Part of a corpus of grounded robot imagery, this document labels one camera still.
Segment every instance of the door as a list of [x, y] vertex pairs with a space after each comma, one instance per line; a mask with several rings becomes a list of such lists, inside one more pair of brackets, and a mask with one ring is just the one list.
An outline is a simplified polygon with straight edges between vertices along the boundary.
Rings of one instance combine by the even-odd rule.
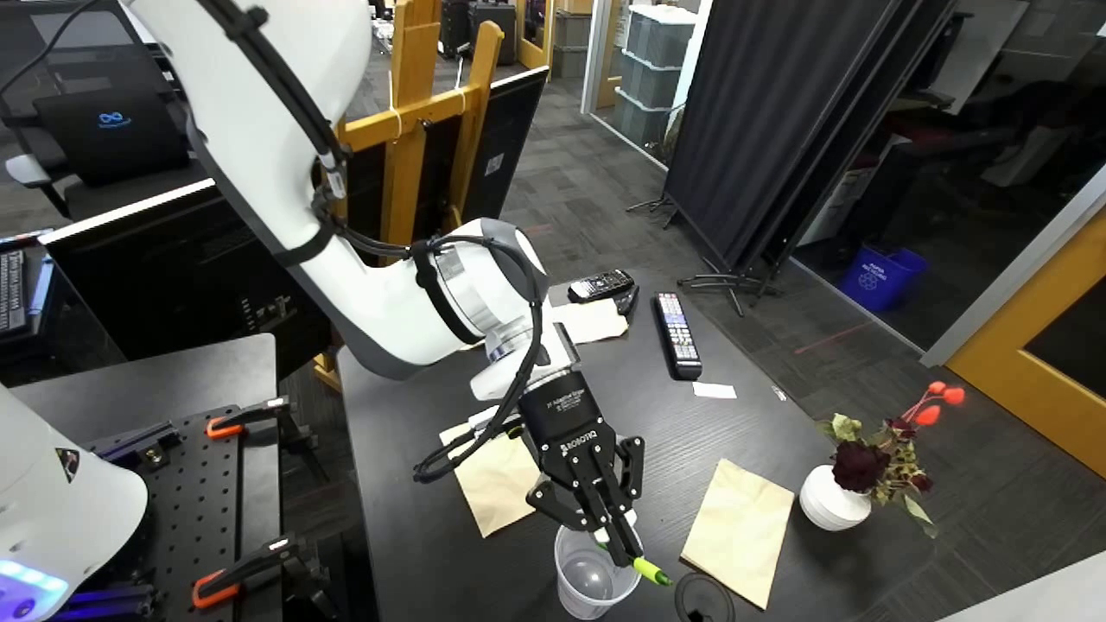
[[1106, 477], [1106, 207], [951, 360]]

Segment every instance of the red flower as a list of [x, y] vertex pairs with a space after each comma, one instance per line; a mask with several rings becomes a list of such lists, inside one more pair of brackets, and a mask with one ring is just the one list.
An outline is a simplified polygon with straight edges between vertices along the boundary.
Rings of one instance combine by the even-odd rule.
[[949, 389], [949, 391], [940, 391], [940, 400], [951, 405], [951, 408], [960, 408], [968, 400], [968, 391], [966, 389]]
[[935, 379], [935, 384], [927, 389], [930, 398], [940, 398], [944, 391], [949, 391], [949, 384], [940, 384], [940, 379]]
[[887, 417], [891, 436], [917, 438], [920, 432], [905, 417]]
[[914, 416], [920, 428], [935, 428], [940, 422], [940, 405], [927, 405], [922, 411]]
[[908, 484], [914, 484], [917, 491], [930, 491], [930, 489], [935, 489], [935, 477], [917, 473], [917, 477], [908, 477]]

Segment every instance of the flower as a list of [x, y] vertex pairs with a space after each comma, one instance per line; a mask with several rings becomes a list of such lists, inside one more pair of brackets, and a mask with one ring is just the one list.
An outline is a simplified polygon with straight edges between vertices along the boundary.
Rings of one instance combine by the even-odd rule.
[[875, 436], [863, 436], [858, 417], [834, 416], [834, 480], [846, 491], [869, 496], [875, 504], [904, 504], [922, 531], [938, 541], [935, 520], [914, 499], [935, 489], [935, 477], [920, 466], [917, 438], [922, 428], [940, 422], [944, 408], [960, 408], [966, 398], [966, 389], [935, 379], [914, 408], [887, 417]]

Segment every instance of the white vase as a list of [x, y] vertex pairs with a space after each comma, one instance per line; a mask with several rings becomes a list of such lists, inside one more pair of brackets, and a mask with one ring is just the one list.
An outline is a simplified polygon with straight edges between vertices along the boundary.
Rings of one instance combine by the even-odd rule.
[[834, 466], [817, 466], [799, 491], [799, 504], [805, 520], [826, 531], [844, 531], [860, 525], [871, 517], [871, 499], [858, 491], [844, 491], [834, 480]]

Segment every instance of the black remote control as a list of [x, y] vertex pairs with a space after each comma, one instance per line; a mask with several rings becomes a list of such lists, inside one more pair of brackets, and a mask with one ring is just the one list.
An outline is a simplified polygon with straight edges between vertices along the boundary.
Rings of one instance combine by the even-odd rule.
[[627, 271], [598, 275], [591, 282], [566, 283], [566, 297], [578, 303], [617, 297], [633, 286], [633, 278]]
[[663, 341], [667, 373], [673, 379], [697, 379], [701, 360], [677, 294], [657, 294], [657, 330]]

